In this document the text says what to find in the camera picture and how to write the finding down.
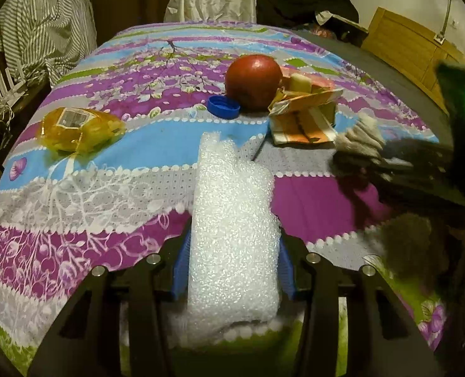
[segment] blue bottle cap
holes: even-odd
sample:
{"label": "blue bottle cap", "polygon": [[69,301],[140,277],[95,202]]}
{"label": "blue bottle cap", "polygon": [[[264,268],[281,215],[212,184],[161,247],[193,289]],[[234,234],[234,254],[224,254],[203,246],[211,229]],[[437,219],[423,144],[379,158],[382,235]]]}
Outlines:
{"label": "blue bottle cap", "polygon": [[207,108],[208,112],[222,119],[234,119],[239,115],[239,103],[227,96],[210,96]]}

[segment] bubble wrap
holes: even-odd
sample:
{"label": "bubble wrap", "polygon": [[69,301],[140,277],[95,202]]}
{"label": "bubble wrap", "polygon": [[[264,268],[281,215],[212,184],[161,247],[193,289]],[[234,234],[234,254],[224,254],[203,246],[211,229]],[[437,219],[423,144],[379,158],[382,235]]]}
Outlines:
{"label": "bubble wrap", "polygon": [[279,222],[273,175],[239,160],[232,141],[201,138],[192,217],[187,301],[189,342],[234,322],[268,321],[279,306]]}

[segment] wooden door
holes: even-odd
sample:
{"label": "wooden door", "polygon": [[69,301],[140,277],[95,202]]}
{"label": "wooden door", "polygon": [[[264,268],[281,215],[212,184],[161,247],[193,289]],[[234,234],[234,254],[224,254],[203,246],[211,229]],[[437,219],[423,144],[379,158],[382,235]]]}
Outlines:
{"label": "wooden door", "polygon": [[144,24],[146,13],[143,0],[91,0],[97,37],[100,46],[118,32]]}

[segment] food wrapper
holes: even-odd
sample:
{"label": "food wrapper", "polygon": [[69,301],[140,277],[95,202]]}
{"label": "food wrapper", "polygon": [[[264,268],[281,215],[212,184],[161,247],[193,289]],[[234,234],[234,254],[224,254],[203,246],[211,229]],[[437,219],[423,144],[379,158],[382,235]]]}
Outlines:
{"label": "food wrapper", "polygon": [[120,139],[125,131],[124,122],[114,115],[59,107],[44,117],[36,137],[50,150],[87,154]]}
{"label": "food wrapper", "polygon": [[[295,69],[280,67],[283,73],[282,88],[278,89],[276,96],[268,107],[270,116],[284,113],[299,112],[310,107],[319,107],[334,102],[342,95],[342,89],[337,88],[330,79],[312,74],[305,74]],[[292,75],[304,75],[310,80],[307,91],[291,91]]]}
{"label": "food wrapper", "polygon": [[342,89],[330,79],[285,67],[281,70],[282,87],[268,108],[274,143],[334,141],[335,100],[342,95]]}

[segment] metal screw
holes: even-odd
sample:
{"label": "metal screw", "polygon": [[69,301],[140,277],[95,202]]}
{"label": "metal screw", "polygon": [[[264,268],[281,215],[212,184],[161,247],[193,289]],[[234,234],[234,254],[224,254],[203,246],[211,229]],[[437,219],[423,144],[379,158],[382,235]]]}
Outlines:
{"label": "metal screw", "polygon": [[93,276],[102,276],[105,273],[105,271],[105,266],[98,265],[93,268],[91,274]]}
{"label": "metal screw", "polygon": [[309,263],[319,263],[321,257],[318,254],[315,254],[314,252],[310,252],[309,254],[306,255],[306,261]]}
{"label": "metal screw", "polygon": [[362,272],[366,274],[367,276],[374,276],[376,274],[376,270],[374,269],[373,266],[370,266],[370,265],[365,265],[362,268]]}
{"label": "metal screw", "polygon": [[145,261],[148,264],[155,265],[161,261],[161,256],[159,254],[150,254]]}

